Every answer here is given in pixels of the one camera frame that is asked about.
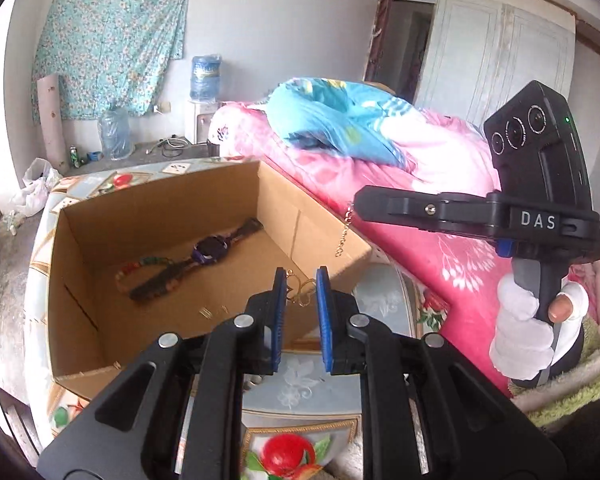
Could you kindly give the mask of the right white gloved hand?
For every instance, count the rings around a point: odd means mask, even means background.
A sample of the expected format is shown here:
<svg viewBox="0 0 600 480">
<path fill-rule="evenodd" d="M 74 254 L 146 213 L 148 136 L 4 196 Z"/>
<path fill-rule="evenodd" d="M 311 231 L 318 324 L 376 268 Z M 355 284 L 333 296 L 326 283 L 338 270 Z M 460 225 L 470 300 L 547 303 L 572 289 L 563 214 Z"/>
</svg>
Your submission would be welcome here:
<svg viewBox="0 0 600 480">
<path fill-rule="evenodd" d="M 588 293 L 566 278 L 548 309 L 550 319 L 535 315 L 539 300 L 517 285 L 509 273 L 498 282 L 500 310 L 489 356 L 505 377 L 531 380 L 557 363 L 577 342 L 583 319 L 588 314 Z"/>
</svg>

